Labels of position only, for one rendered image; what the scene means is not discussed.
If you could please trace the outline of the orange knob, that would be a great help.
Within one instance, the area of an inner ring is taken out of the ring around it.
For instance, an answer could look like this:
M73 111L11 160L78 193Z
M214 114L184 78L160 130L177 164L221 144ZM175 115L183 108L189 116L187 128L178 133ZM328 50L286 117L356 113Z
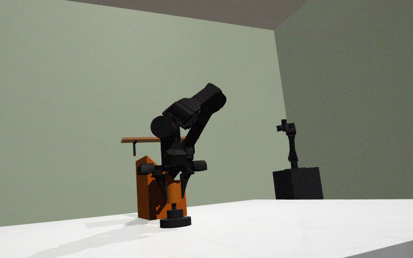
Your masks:
M166 181L167 204L181 203L181 182L180 180Z

